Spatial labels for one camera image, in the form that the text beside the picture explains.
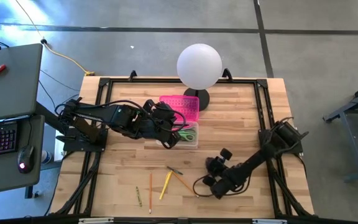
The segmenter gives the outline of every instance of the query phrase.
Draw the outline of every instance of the gray floor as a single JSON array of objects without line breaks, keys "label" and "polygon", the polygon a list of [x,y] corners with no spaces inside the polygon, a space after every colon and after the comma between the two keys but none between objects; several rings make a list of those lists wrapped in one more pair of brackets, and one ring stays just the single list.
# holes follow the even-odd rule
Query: gray floor
[{"label": "gray floor", "polygon": [[[49,26],[257,29],[252,0],[38,0],[20,1],[34,22]],[[259,0],[266,29],[358,30],[358,0]],[[0,41],[9,45],[39,41],[15,1],[0,1]],[[259,34],[186,32],[42,31],[53,48],[70,55],[97,75],[176,75],[176,61],[188,45],[206,43],[221,54],[235,77],[266,77]],[[266,36],[275,77],[285,79],[291,110],[304,141],[314,209],[325,218],[358,220],[358,181],[343,177],[356,170],[341,124],[321,117],[358,90],[358,35]],[[44,50],[42,69],[79,89],[83,72]],[[41,74],[41,82],[60,103],[76,91]],[[38,100],[52,110],[42,89]],[[24,200],[24,189],[0,193],[0,218],[44,214],[58,171],[42,171],[36,186],[44,192]]]}]

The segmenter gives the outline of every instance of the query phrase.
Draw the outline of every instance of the pink basket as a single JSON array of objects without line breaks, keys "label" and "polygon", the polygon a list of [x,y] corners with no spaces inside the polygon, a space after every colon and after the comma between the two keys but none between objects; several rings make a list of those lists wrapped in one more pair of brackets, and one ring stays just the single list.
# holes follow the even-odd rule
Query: pink basket
[{"label": "pink basket", "polygon": [[[160,101],[167,103],[173,110],[179,111],[185,115],[187,121],[197,121],[199,116],[198,107],[200,105],[198,97],[171,95],[160,96]],[[175,113],[177,121],[183,121],[183,118]]]}]

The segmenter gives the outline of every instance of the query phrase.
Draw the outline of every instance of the wooden table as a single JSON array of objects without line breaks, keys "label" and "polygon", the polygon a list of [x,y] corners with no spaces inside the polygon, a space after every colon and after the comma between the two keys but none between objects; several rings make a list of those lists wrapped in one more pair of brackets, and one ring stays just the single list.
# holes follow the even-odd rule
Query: wooden table
[{"label": "wooden table", "polygon": [[[100,77],[84,77],[80,96],[84,103],[94,104]],[[291,116],[284,81],[270,78],[268,89],[275,120]],[[132,100],[141,105],[160,95],[181,95],[186,86],[181,83],[115,83],[111,100]],[[216,84],[208,89],[209,106],[200,113],[200,140],[197,149],[174,147],[164,149],[153,140],[133,140],[109,131],[102,154],[94,195],[92,216],[109,217],[191,217],[191,218],[268,218],[273,217],[272,199],[266,165],[252,173],[249,189],[243,194],[223,197],[196,198],[172,176],[168,189],[159,200],[166,166],[184,173],[190,185],[206,174],[207,157],[219,155],[225,147],[233,153],[227,166],[248,159],[259,150],[257,131],[260,129],[255,94],[252,85]],[[78,185],[84,153],[75,152],[63,161],[51,212],[57,211],[69,199]],[[293,155],[284,155],[287,184],[304,208],[313,213],[308,184],[301,162]],[[149,174],[153,173],[152,214],[149,215]],[[139,207],[135,188],[138,186],[143,202]],[[199,194],[210,193],[200,182]],[[284,210],[282,193],[278,190],[280,208]],[[83,199],[85,207],[87,197]]]}]

